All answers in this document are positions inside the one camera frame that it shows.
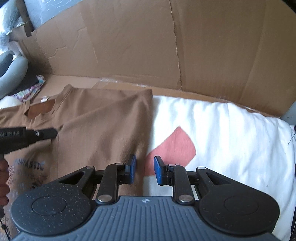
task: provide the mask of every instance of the cardboard wall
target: cardboard wall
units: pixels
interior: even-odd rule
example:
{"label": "cardboard wall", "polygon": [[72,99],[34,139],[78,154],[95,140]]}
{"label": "cardboard wall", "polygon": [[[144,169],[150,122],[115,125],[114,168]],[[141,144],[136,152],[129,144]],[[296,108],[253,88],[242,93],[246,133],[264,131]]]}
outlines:
{"label": "cardboard wall", "polygon": [[83,0],[20,45],[55,75],[107,77],[280,116],[296,99],[296,16],[281,0]]}

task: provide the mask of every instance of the finger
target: finger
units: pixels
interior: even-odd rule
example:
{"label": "finger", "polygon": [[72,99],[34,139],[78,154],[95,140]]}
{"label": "finger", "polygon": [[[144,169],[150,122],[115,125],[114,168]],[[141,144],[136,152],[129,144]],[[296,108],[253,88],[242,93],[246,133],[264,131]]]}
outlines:
{"label": "finger", "polygon": [[0,206],[5,206],[8,204],[8,197],[0,197]]}
{"label": "finger", "polygon": [[7,180],[9,178],[9,173],[6,171],[6,172],[0,172],[0,185],[4,185]]}
{"label": "finger", "polygon": [[0,160],[0,171],[8,170],[8,162],[5,159]]}
{"label": "finger", "polygon": [[0,186],[0,197],[6,196],[10,192],[10,188],[8,185]]}

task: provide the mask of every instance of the patterned cloth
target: patterned cloth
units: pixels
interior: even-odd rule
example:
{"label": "patterned cloth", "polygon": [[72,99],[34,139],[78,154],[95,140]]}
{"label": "patterned cloth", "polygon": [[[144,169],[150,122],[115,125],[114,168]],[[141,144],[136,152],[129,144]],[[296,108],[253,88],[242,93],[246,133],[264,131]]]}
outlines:
{"label": "patterned cloth", "polygon": [[33,85],[32,87],[30,87],[28,89],[18,92],[12,96],[17,98],[19,101],[21,101],[23,103],[26,102],[27,100],[34,98],[39,93],[42,85],[45,83],[45,78],[43,75],[38,75],[37,79],[38,79],[39,83]]}

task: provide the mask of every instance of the clothing label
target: clothing label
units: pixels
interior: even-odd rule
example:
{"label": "clothing label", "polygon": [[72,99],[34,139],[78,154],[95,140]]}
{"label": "clothing label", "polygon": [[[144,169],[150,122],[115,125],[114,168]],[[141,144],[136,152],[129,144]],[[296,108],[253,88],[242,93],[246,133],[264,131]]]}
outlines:
{"label": "clothing label", "polygon": [[48,100],[49,96],[43,96],[40,103],[46,102]]}

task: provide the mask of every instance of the cardboard box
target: cardboard box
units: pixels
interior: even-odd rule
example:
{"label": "cardboard box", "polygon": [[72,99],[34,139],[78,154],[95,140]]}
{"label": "cardboard box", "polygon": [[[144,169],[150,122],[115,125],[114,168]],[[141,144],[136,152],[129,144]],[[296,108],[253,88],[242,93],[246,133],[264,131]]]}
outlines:
{"label": "cardboard box", "polygon": [[281,116],[296,99],[295,43],[296,16],[281,0],[83,0],[19,45],[43,73],[197,93]]}

